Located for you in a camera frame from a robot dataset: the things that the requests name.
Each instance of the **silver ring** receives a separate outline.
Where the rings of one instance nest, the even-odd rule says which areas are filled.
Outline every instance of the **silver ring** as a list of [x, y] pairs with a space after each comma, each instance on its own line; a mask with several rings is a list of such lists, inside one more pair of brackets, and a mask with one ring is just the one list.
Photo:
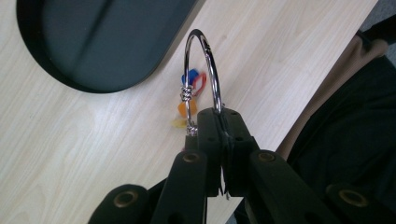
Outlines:
[[[204, 51], [204, 55], [206, 58], [206, 64], [207, 64], [207, 69], [209, 70], [209, 75], [210, 75], [210, 83], [212, 86], [212, 95], [213, 95], [213, 108], [215, 110], [216, 114], [221, 113], [221, 97], [220, 97], [220, 86], [219, 86], [219, 77], [218, 77], [218, 71], [216, 69], [216, 64], [215, 64], [215, 59], [213, 58], [212, 51], [210, 49], [209, 44], [207, 43], [206, 37], [204, 34], [198, 30], [192, 30], [189, 34], [189, 37], [187, 39], [186, 43], [186, 50], [184, 54], [184, 76], [185, 76], [185, 82], [184, 82], [184, 87], [183, 89], [186, 90], [190, 88], [189, 86], [189, 58], [190, 58], [190, 48], [191, 48], [191, 43], [194, 37], [198, 37], [199, 42], [201, 43], [202, 50]], [[194, 126], [194, 123], [191, 120], [191, 112], [190, 112], [190, 100], [186, 100], [186, 111], [187, 111], [187, 133], [188, 135], [196, 135], [197, 130], [196, 127]]]

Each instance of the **black oval object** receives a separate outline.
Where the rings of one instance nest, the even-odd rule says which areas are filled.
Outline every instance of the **black oval object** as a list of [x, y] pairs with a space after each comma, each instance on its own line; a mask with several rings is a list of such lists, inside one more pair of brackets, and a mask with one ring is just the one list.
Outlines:
[[21, 36], [53, 77], [80, 91], [122, 91], [148, 77], [197, 0], [18, 0]]

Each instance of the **wooden table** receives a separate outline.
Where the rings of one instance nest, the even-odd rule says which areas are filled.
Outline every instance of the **wooden table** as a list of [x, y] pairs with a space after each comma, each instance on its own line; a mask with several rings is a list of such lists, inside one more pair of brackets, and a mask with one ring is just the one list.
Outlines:
[[[223, 102], [275, 150], [375, 2], [206, 1], [187, 30], [208, 38]], [[144, 82], [92, 94], [35, 62], [15, 8], [0, 2], [0, 222], [86, 223], [115, 187], [164, 179], [184, 145], [171, 120], [186, 36]], [[192, 51], [191, 66], [204, 70], [197, 41]], [[199, 109], [212, 106], [209, 94]], [[239, 200], [209, 199], [208, 223], [224, 223]]]

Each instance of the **keyring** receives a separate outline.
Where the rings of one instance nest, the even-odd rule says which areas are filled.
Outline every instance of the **keyring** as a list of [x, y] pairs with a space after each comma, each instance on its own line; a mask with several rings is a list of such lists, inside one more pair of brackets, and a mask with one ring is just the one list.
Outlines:
[[[221, 113], [221, 97], [220, 97], [220, 86], [219, 86], [219, 78], [218, 71], [216, 69], [215, 60], [212, 55], [212, 51], [210, 49], [209, 44], [207, 43], [206, 37], [204, 34], [198, 30], [194, 29], [190, 32], [189, 37], [186, 43], [186, 49], [184, 54], [184, 76], [185, 80], [189, 80], [189, 58], [190, 58], [190, 48], [191, 43], [194, 37], [198, 37], [199, 42], [201, 43], [202, 50], [204, 52], [206, 58], [207, 69], [209, 71], [210, 83], [212, 86], [212, 95], [213, 95], [213, 108], [215, 110], [215, 114]], [[187, 112], [187, 135], [195, 136], [198, 134], [198, 128], [191, 120], [191, 112], [190, 112], [190, 100], [192, 99], [192, 86], [189, 85], [189, 81], [184, 82], [184, 86], [181, 88], [181, 100], [186, 104], [186, 112]]]

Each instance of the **gray floor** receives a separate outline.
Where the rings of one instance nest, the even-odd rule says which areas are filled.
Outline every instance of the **gray floor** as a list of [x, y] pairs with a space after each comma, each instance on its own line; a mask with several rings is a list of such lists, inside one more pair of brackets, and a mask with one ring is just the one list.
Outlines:
[[[395, 0], [379, 0], [373, 8], [370, 15], [364, 21], [361, 26], [362, 31], [366, 31], [372, 27], [372, 25], [396, 14], [396, 1]], [[389, 47], [387, 57], [396, 66], [396, 44]], [[226, 224], [237, 224], [233, 216], [227, 221]]]

